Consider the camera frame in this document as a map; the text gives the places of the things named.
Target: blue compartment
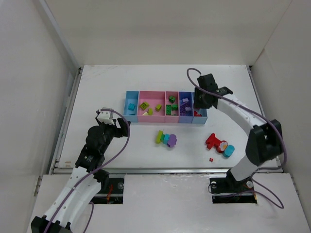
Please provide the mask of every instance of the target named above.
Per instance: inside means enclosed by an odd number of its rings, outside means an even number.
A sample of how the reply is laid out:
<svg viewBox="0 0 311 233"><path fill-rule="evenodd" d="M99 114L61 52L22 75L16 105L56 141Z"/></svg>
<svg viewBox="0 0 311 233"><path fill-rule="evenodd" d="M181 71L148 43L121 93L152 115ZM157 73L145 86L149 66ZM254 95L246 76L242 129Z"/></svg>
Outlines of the blue compartment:
<svg viewBox="0 0 311 233"><path fill-rule="evenodd" d="M194 109L193 107L194 101L192 103L193 108L193 124L205 124L207 120L207 109L201 108L200 110ZM194 111L197 111L202 116L194 116Z"/></svg>
<svg viewBox="0 0 311 233"><path fill-rule="evenodd" d="M127 91L126 92L123 115L127 120L133 123L138 122L138 118L137 118L138 96L139 96L139 91ZM129 104L135 105L134 110L128 109Z"/></svg>
<svg viewBox="0 0 311 233"><path fill-rule="evenodd" d="M183 100L188 98L189 104L186 104L187 107L190 107L190 111L183 110ZM192 123L193 121L193 103L192 103L192 93L191 92L179 92L179 122L178 123Z"/></svg>

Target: green block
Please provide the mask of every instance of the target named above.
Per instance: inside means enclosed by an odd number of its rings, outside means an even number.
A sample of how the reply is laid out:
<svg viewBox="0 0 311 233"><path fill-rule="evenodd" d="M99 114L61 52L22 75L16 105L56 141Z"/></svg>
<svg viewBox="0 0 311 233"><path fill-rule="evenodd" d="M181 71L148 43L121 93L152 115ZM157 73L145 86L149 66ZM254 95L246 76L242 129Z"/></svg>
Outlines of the green block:
<svg viewBox="0 0 311 233"><path fill-rule="evenodd" d="M162 104L158 104L156 107L155 107L155 110L158 112L160 111L162 108Z"/></svg>
<svg viewBox="0 0 311 233"><path fill-rule="evenodd" d="M171 105L166 105L166 115L170 115L172 113L172 106Z"/></svg>
<svg viewBox="0 0 311 233"><path fill-rule="evenodd" d="M172 104L172 110L178 110L178 104Z"/></svg>
<svg viewBox="0 0 311 233"><path fill-rule="evenodd" d="M169 97L169 101L172 102L172 103L174 103L174 102L175 102L175 97L174 97L174 96L170 96L170 97Z"/></svg>
<svg viewBox="0 0 311 233"><path fill-rule="evenodd" d="M155 143L160 143L161 142L161 138L162 138L162 136L163 136L163 138L164 138L164 134L163 134L163 131L162 130L160 130L159 131L159 133L157 134L157 137L156 137L156 140L155 140Z"/></svg>
<svg viewBox="0 0 311 233"><path fill-rule="evenodd" d="M140 107L142 110L145 110L146 108L149 107L149 104L147 102L143 102L143 103L141 103Z"/></svg>
<svg viewBox="0 0 311 233"><path fill-rule="evenodd" d="M149 109L148 109L148 115L150 115L150 116L151 116L151 115L152 115L152 113L153 113L153 112L152 112L152 108L149 108Z"/></svg>

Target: screw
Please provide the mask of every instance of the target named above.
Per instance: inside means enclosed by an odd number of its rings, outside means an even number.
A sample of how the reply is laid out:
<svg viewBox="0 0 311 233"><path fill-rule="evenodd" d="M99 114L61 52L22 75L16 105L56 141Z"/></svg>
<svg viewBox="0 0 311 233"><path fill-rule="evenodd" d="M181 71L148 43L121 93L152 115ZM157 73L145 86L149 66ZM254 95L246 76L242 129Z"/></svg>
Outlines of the screw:
<svg viewBox="0 0 311 233"><path fill-rule="evenodd" d="M124 184L122 182L118 183L118 189L124 189Z"/></svg>
<svg viewBox="0 0 311 233"><path fill-rule="evenodd" d="M212 181L212 182L210 183L210 187L211 187L211 188L217 188L217 183L216 183L216 181Z"/></svg>
<svg viewBox="0 0 311 233"><path fill-rule="evenodd" d="M253 182L251 182L251 181L246 182L246 185L247 185L247 187L249 187L249 188L254 187Z"/></svg>

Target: pink compartment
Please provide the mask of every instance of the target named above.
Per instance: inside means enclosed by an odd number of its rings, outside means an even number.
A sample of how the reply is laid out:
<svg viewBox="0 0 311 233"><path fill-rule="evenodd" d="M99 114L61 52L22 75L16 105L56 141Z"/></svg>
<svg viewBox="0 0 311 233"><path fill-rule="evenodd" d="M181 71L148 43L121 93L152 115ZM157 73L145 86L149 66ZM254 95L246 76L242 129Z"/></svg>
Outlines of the pink compartment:
<svg viewBox="0 0 311 233"><path fill-rule="evenodd" d="M140 91L138 100L138 122L165 122L165 92L164 91ZM149 103L146 110L142 110L139 106L143 103ZM156 111L156 106L162 104L159 112ZM152 108L152 116L142 116L149 108Z"/></svg>
<svg viewBox="0 0 311 233"><path fill-rule="evenodd" d="M172 103L169 101L170 96L174 96L175 97L175 102ZM165 109L166 110L166 105L173 105L173 104L177 104L178 108L179 108L179 92L178 91L167 91L166 95L165 95ZM172 111L172 115L166 115L166 111L165 111L165 122L166 123L178 123L179 120L179 110L174 110Z"/></svg>

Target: yellow block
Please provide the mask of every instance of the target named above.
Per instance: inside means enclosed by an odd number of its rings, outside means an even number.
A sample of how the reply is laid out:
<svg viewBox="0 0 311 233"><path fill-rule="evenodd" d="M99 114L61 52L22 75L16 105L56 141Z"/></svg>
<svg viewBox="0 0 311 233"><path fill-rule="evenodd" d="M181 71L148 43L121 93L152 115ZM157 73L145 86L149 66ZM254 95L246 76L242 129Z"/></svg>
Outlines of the yellow block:
<svg viewBox="0 0 311 233"><path fill-rule="evenodd" d="M155 140L155 143L161 143L161 136L163 135L163 131L160 130L159 133L157 134L157 137L156 137L156 140Z"/></svg>

